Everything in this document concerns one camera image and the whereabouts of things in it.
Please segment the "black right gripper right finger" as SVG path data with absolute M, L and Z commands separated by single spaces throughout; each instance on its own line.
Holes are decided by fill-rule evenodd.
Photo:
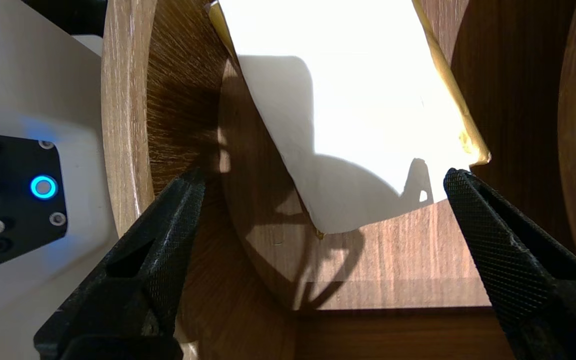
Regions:
M 576 256 L 467 170 L 443 186 L 517 360 L 576 360 Z

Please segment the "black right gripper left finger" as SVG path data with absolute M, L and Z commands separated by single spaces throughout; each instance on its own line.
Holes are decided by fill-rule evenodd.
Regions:
M 175 177 L 33 338 L 42 360 L 182 360 L 174 337 L 206 191 Z

